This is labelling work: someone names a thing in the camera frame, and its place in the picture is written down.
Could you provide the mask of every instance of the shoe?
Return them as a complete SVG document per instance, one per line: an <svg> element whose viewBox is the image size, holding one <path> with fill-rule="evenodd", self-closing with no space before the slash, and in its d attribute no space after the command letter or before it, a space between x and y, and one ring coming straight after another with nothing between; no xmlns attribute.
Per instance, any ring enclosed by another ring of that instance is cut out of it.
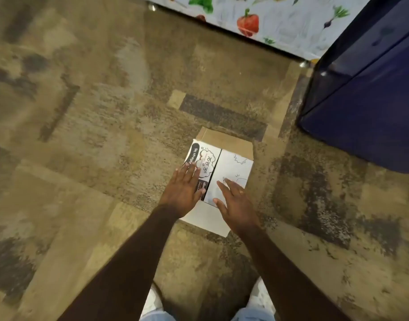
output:
<svg viewBox="0 0 409 321"><path fill-rule="evenodd" d="M158 294L157 287L152 284L150 291L148 292L147 300L145 301L144 308L141 313L141 317L145 314L153 311L162 311L163 303L161 303L161 297Z"/></svg>
<svg viewBox="0 0 409 321"><path fill-rule="evenodd" d="M276 308L271 301L270 295L267 291L267 287L265 287L264 281L261 277L258 278L253 287L248 305L246 307L265 309L271 315L274 315L276 313Z"/></svg>

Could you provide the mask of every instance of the cardboard box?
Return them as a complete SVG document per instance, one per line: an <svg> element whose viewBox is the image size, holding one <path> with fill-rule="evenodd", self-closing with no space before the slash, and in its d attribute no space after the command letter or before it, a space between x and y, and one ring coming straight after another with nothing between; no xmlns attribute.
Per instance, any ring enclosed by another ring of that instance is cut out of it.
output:
<svg viewBox="0 0 409 321"><path fill-rule="evenodd" d="M252 143L203 127L193 140L185 162L196 162L201 168L197 189L207 191L181 220L227 237L230 228L213 202L213 198L219 198L225 203L216 182L228 178L246 186L254 162Z"/></svg>

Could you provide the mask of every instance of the pant leg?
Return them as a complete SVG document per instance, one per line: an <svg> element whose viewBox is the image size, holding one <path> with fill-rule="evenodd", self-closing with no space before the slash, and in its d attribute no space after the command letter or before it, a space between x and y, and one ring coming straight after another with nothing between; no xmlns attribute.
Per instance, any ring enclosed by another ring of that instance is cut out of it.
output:
<svg viewBox="0 0 409 321"><path fill-rule="evenodd" d="M245 307L240 309L231 321L275 321L267 310Z"/></svg>
<svg viewBox="0 0 409 321"><path fill-rule="evenodd" d="M139 321L176 321L169 313L163 310L151 311L139 319Z"/></svg>

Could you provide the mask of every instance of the person's right arm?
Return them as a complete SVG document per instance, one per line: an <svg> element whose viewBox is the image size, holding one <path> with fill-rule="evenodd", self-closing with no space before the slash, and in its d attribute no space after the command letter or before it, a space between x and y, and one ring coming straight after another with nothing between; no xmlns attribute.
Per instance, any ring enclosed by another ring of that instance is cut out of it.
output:
<svg viewBox="0 0 409 321"><path fill-rule="evenodd" d="M227 180L218 182L227 206L214 199L225 222L244 242L283 321L350 320L270 240L245 190Z"/></svg>

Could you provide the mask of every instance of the floor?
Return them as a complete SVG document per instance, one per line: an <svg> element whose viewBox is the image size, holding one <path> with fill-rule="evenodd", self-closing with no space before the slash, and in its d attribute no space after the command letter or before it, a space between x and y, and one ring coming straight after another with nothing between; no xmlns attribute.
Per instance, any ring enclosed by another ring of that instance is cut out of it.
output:
<svg viewBox="0 0 409 321"><path fill-rule="evenodd" d="M409 175L298 130L298 63L141 0L0 0L0 321L56 320L202 126L253 142L266 231L353 320L409 320ZM257 277L178 222L155 281L179 321L223 321Z"/></svg>

